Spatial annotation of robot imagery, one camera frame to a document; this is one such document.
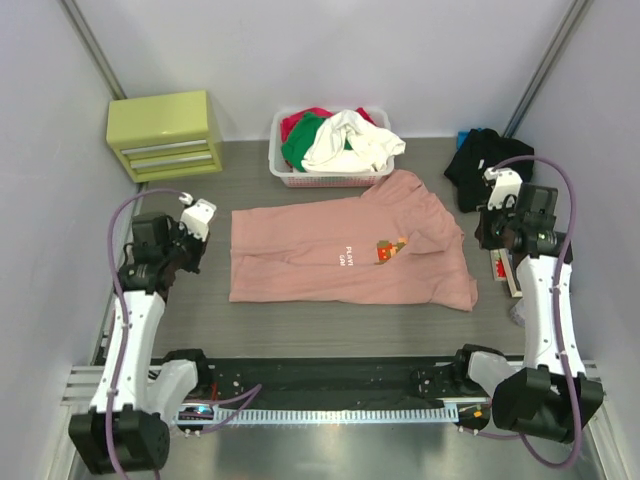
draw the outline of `laundry basket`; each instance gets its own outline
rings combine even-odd
[[[389,117],[379,108],[366,108],[367,113],[378,127],[390,130]],[[269,139],[269,170],[284,182],[287,187],[369,187],[393,172],[393,157],[387,160],[387,168],[382,172],[364,173],[310,173],[299,172],[290,167],[282,156],[280,123],[296,111],[283,111],[273,117],[271,137]]]

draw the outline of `metal floor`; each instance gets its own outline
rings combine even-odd
[[[153,182],[205,198],[218,206],[200,275],[179,272],[160,323],[154,356],[176,348],[203,348],[211,357],[327,357],[453,355],[464,343],[505,353],[524,352],[524,331],[508,318],[514,303],[503,283],[494,282],[488,253],[473,232],[477,214],[461,214],[455,191],[442,174],[455,152],[453,138],[407,141],[396,168],[415,172],[436,193],[467,233],[464,250],[478,279],[472,313],[438,305],[350,305],[330,303],[231,304],[228,302],[231,211],[359,195],[361,188],[290,189],[268,169],[267,142],[225,144],[224,171]],[[168,195],[145,198],[143,211],[178,215]]]
[[[535,442],[562,461],[570,446]],[[130,474],[151,480],[150,473]],[[78,480],[104,477],[75,477]],[[163,480],[605,480],[585,432],[570,470],[538,464],[522,442],[474,438],[449,424],[231,428],[203,438],[175,438]]]

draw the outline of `cable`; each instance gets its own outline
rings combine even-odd
[[[118,350],[118,356],[116,359],[116,364],[113,369],[113,377],[111,377],[111,383],[109,384],[109,391],[107,393],[107,411],[105,413],[105,430],[106,430],[106,441],[107,441],[107,452],[109,453],[109,459],[111,460],[111,464],[113,465],[113,469],[115,472],[120,475],[124,480],[130,480],[129,476],[123,470],[122,465],[120,465],[120,460],[118,460],[118,455],[116,453],[115,442],[113,439],[113,403],[115,400],[115,396],[117,395],[116,387],[118,386],[118,379],[120,378],[120,371],[122,370],[122,363],[124,361],[124,352],[127,348],[127,342],[129,340],[129,308],[127,307],[127,303],[124,298],[124,292],[122,291],[122,285],[120,285],[120,280],[118,279],[118,269],[116,267],[115,254],[113,249],[113,234],[115,231],[116,221],[118,217],[123,212],[123,210],[131,203],[135,202],[137,199],[146,197],[147,195],[154,195],[159,193],[169,193],[173,195],[183,195],[183,192],[178,190],[173,190],[170,188],[157,188],[153,190],[147,190],[146,192],[138,193],[133,197],[125,200],[120,204],[120,206],[113,212],[111,216],[111,220],[109,221],[109,230],[107,233],[107,256],[109,259],[109,271],[111,273],[111,279],[113,280],[113,286],[116,291],[116,296],[120,301],[120,306],[122,309],[122,339],[120,341],[120,347]],[[156,480],[160,479],[160,473],[155,472]]]
[[[248,397],[247,401],[244,402],[235,412],[233,412],[227,418],[222,420],[220,423],[217,423],[217,424],[215,424],[213,426],[210,426],[208,428],[203,428],[200,431],[200,434],[213,433],[213,432],[221,429],[225,425],[227,425],[229,422],[231,422],[233,419],[235,419],[238,415],[240,415],[240,413],[243,410],[245,410],[251,404],[251,402],[253,402],[253,399],[256,398],[256,396],[258,395],[258,393],[260,392],[261,389],[262,389],[262,385],[258,384],[255,387],[253,387],[251,390],[247,390],[246,392],[244,392],[241,395],[238,395],[237,397],[228,398],[226,400],[197,400],[196,402],[190,403],[190,405],[193,405],[193,404],[196,404],[196,405],[209,405],[209,406],[228,405],[230,403],[239,402],[240,400],[244,400],[245,398]]]
[[[478,432],[478,435],[499,439],[499,440],[512,440],[515,438],[521,438],[524,446],[527,448],[529,453],[533,455],[533,457],[538,460],[538,462],[542,463],[544,466],[553,468],[553,469],[567,469],[572,467],[578,457],[580,456],[580,449],[582,448],[582,418],[580,415],[580,403],[578,401],[578,392],[576,391],[575,383],[573,382],[573,376],[571,375],[571,367],[569,365],[569,359],[567,357],[566,345],[564,343],[564,336],[562,335],[562,321],[560,318],[560,274],[562,273],[562,267],[564,265],[564,260],[567,257],[567,251],[569,250],[569,245],[571,243],[571,238],[573,237],[573,231],[576,223],[576,194],[575,189],[573,187],[573,183],[569,179],[569,175],[567,172],[556,162],[550,160],[545,157],[539,157],[537,155],[520,155],[518,157],[512,157],[507,160],[503,160],[494,168],[497,170],[499,168],[504,168],[507,165],[511,165],[512,163],[522,162],[522,161],[536,161],[540,163],[544,163],[545,165],[549,165],[556,172],[560,174],[562,179],[564,180],[565,185],[567,186],[567,190],[569,192],[569,226],[567,227],[567,234],[562,241],[562,246],[560,247],[560,253],[558,255],[558,260],[556,262],[556,267],[553,272],[553,324],[556,334],[556,341],[558,342],[558,349],[560,350],[558,353],[560,355],[560,362],[562,363],[562,369],[564,370],[564,376],[567,381],[567,388],[569,390],[569,400],[571,401],[571,413],[573,415],[573,430],[575,433],[575,438],[573,441],[573,447],[571,449],[571,453],[567,457],[566,460],[560,463],[550,462],[540,456],[538,452],[535,451],[533,445],[529,442],[529,439],[523,435],[495,435],[490,433],[483,434],[482,432]]]
[[[249,404],[251,404],[251,402],[253,402],[253,399],[256,398],[256,396],[258,395],[258,392],[260,392],[260,389],[262,388],[262,385],[257,385],[256,387],[254,387],[252,390],[254,390],[252,392],[252,394],[249,396],[249,398],[247,398],[247,400],[235,411],[233,412],[231,415],[229,415],[227,418],[225,418],[224,420],[222,420],[220,423],[217,423],[211,427],[207,427],[207,428],[203,428],[202,430],[200,430],[200,434],[203,433],[213,433],[217,430],[220,430],[222,427],[224,427],[226,424],[228,424],[229,422],[231,422],[233,419],[235,419],[238,415],[240,415],[240,413],[249,406]]]

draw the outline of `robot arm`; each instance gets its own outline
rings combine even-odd
[[[119,354],[124,358],[113,408],[114,439],[125,471],[164,466],[171,419],[196,386],[211,384],[208,366],[200,368],[198,359],[188,355],[163,364],[156,381],[149,384],[148,380],[151,349],[176,271],[199,272],[209,224],[216,212],[216,206],[205,200],[194,202],[185,195],[181,201],[185,209],[178,222],[163,213],[147,213],[133,219],[133,242],[128,245],[131,258],[118,272],[129,313],[126,350],[120,352],[119,348],[122,328],[114,328],[104,373],[89,412],[74,415],[69,424],[69,435],[93,474],[114,471],[106,450],[105,412]],[[116,300],[116,325],[122,323],[122,308]]]
[[[493,190],[480,211],[476,238],[483,249],[507,248],[513,255],[525,304],[524,368],[516,370],[494,351],[468,355],[468,377],[492,398],[491,421],[499,429],[570,442],[571,404],[554,329],[553,275],[565,234],[556,232],[557,190],[522,183],[511,169],[488,169]],[[589,381],[576,346],[569,297],[571,255],[562,267],[561,332],[579,395],[582,426],[602,404],[602,386]]]

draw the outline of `pink shirt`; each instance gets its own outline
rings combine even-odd
[[[478,299],[463,233],[413,173],[362,196],[233,212],[232,302],[439,303]]]

